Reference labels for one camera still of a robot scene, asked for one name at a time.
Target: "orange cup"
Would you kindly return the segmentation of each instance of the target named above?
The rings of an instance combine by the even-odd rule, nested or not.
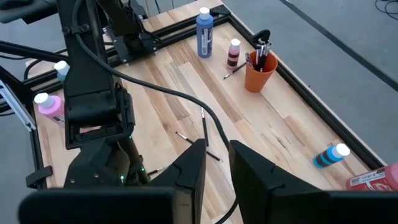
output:
[[[250,58],[252,62],[256,62],[256,51],[251,52]],[[272,53],[268,53],[267,60],[262,68],[262,72],[258,72],[249,65],[246,65],[246,74],[244,77],[244,88],[252,93],[258,93],[266,84],[269,77],[278,67],[278,60]]]

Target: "white cap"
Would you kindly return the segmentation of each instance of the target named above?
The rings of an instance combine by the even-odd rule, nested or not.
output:
[[[48,94],[46,93],[39,93],[35,96],[34,98],[35,103],[40,105],[43,108],[50,108],[52,105],[54,105],[54,99],[51,98]]]
[[[241,46],[241,41],[238,39],[232,39],[231,40],[231,50],[239,50]]]
[[[348,156],[351,150],[345,144],[339,143],[331,149],[331,153],[337,158],[343,158]]]
[[[54,69],[56,69],[56,71],[58,71],[61,75],[67,75],[69,71],[69,65],[66,61],[60,61],[54,65]]]
[[[199,9],[199,18],[201,20],[208,20],[210,18],[210,9],[208,9],[207,7],[201,7]]]

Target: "blue paint bottle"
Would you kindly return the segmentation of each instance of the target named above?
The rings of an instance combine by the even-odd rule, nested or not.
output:
[[[197,41],[199,57],[210,57],[213,49],[213,16],[206,7],[200,8],[200,14],[197,17]]]

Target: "wood grain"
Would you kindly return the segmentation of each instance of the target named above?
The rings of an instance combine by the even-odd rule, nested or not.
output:
[[[220,1],[197,1],[145,21],[148,30],[158,29],[197,14],[203,6]],[[242,40],[242,52],[253,51],[249,43],[229,24],[213,31],[213,56],[201,59],[196,54],[195,37],[171,45],[145,60],[121,65],[117,69],[134,78],[178,90],[204,101],[219,117],[229,139],[237,139],[281,166],[293,175],[321,188],[344,189],[346,179],[368,171],[355,154],[326,169],[317,169],[312,159],[332,144],[338,136],[278,74],[274,73],[261,93],[243,87],[242,68],[227,80],[227,48],[232,38]],[[239,64],[244,62],[241,54]],[[133,138],[144,157],[147,170],[169,165],[189,147],[179,131],[190,139],[203,137],[200,107],[181,98],[144,88],[126,81],[123,85],[132,96],[136,127]],[[62,91],[56,94],[63,96]],[[54,175],[47,178],[49,187],[62,187],[69,163],[78,149],[65,149],[64,130],[36,110],[40,145],[45,166]],[[207,158],[206,186],[202,223],[214,223],[231,206],[235,195],[229,171],[228,152],[214,122],[207,115],[209,151],[221,162]],[[235,212],[229,223],[242,223]]]

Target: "black metal frame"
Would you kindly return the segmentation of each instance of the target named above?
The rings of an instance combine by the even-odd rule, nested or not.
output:
[[[212,8],[211,14],[215,17],[214,26],[229,22],[246,39],[246,41],[248,41],[254,48],[256,47],[256,40],[253,39],[253,34],[249,30],[247,30],[245,26],[242,25],[242,23],[240,23],[237,18],[235,18],[224,5]],[[196,27],[194,26],[183,32],[178,31],[195,25],[195,19],[196,16],[193,16],[170,26],[161,28],[157,31],[154,31],[153,34],[160,38],[176,32],[176,34],[174,35],[163,38],[162,42],[158,45],[158,49],[167,47],[188,37],[194,36],[196,34]],[[107,50],[107,56],[108,62],[112,67],[116,67],[122,64],[122,62],[117,58],[117,53],[114,48],[110,48]],[[300,82],[300,80],[298,80],[295,75],[291,74],[289,70],[283,66],[282,63],[278,64],[276,71],[370,169],[378,169],[384,166],[384,164],[372,152],[368,151],[367,147],[364,146],[362,142],[357,139],[356,136],[349,129],[347,129],[345,125],[342,124],[333,115],[333,113],[328,110],[328,108],[325,107],[325,105],[323,105],[322,102],[319,102],[318,99],[311,93],[311,91],[309,91],[306,86],[302,85],[302,82]],[[23,83],[28,88],[33,88],[37,85],[42,85],[47,81],[55,79],[56,75],[56,71],[52,70],[43,73],[37,77],[30,78]],[[49,85],[34,90],[34,93],[40,93],[43,91],[51,93],[61,89],[62,84],[57,81],[55,83],[51,83]],[[4,111],[5,106],[7,105],[0,105],[0,111]],[[30,111],[32,117],[34,118],[35,114],[32,104],[28,104],[27,107],[28,111]],[[44,168],[44,165],[42,160],[42,152],[40,148],[38,132],[32,131],[30,133],[30,139],[34,155],[35,170],[41,170]],[[47,188],[45,180],[40,181],[40,183],[37,183],[36,186],[38,189]]]

